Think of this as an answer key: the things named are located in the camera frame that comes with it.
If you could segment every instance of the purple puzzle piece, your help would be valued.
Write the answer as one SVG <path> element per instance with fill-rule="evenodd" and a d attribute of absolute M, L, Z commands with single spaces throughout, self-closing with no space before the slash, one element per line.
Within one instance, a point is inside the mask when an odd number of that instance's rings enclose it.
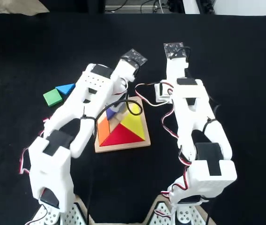
<path fill-rule="evenodd" d="M 112 111 L 111 109 L 107 109 L 106 110 L 107 120 L 110 120 L 115 114 L 116 114 L 115 111 Z"/>

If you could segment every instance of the yellow triangle piece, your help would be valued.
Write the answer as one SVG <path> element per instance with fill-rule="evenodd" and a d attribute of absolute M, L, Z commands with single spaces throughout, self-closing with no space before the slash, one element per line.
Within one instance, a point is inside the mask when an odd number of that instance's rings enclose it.
<path fill-rule="evenodd" d="M 138 113 L 140 111 L 139 107 L 136 104 L 130 104 L 130 109 L 133 113 Z M 143 131 L 141 117 L 134 116 L 131 113 L 128 113 L 124 119 L 120 122 L 124 127 L 131 130 L 133 133 L 138 135 L 140 138 L 145 140 L 145 135 Z"/>

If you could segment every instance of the tangram puzzle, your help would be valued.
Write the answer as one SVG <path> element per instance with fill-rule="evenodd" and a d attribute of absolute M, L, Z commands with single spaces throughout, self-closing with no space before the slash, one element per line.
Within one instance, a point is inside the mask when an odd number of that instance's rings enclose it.
<path fill-rule="evenodd" d="M 139 97 L 130 97 L 142 106 Z M 140 111 L 134 103 L 129 103 L 133 113 Z M 97 122 L 96 152 L 115 151 L 151 145 L 144 112 L 132 115 L 126 107 L 115 113 L 108 109 Z"/>

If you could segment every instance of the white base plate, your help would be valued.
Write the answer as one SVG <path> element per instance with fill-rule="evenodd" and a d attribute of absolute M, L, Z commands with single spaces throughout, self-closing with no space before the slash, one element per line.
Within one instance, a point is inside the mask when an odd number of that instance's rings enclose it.
<path fill-rule="evenodd" d="M 42 218 L 46 213 L 46 210 L 43 206 L 39 208 L 35 216 L 33 217 L 33 220 Z M 54 225 L 59 224 L 57 221 L 57 215 L 56 214 L 47 214 L 47 216 L 39 221 L 36 221 L 34 223 L 31 223 L 30 225 Z M 85 221 L 83 218 L 83 215 L 81 211 L 79 210 L 77 204 L 73 204 L 71 210 L 68 213 L 60 214 L 60 225 L 85 225 Z"/>
<path fill-rule="evenodd" d="M 170 214 L 170 211 L 164 202 L 158 202 L 155 209 L 164 212 L 165 214 Z M 191 225 L 205 225 L 205 220 L 194 206 L 178 207 L 177 220 L 181 224 L 190 224 L 191 222 Z M 171 225 L 171 221 L 168 217 L 161 217 L 153 212 L 148 225 Z"/>

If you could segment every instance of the orange triangle piece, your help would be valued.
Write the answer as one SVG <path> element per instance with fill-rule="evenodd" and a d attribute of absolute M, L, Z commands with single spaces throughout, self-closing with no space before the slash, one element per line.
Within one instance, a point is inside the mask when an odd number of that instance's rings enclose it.
<path fill-rule="evenodd" d="M 118 124 L 116 128 L 111 132 L 111 134 L 106 138 L 106 140 L 100 146 L 109 146 L 115 144 L 127 144 L 134 142 L 143 142 L 144 140 L 133 133 L 131 130 L 127 129 L 121 124 Z"/>
<path fill-rule="evenodd" d="M 106 138 L 110 134 L 109 121 L 106 117 L 100 123 L 98 123 L 97 133 L 99 135 L 99 145 L 101 146 L 101 144 L 106 140 Z"/>

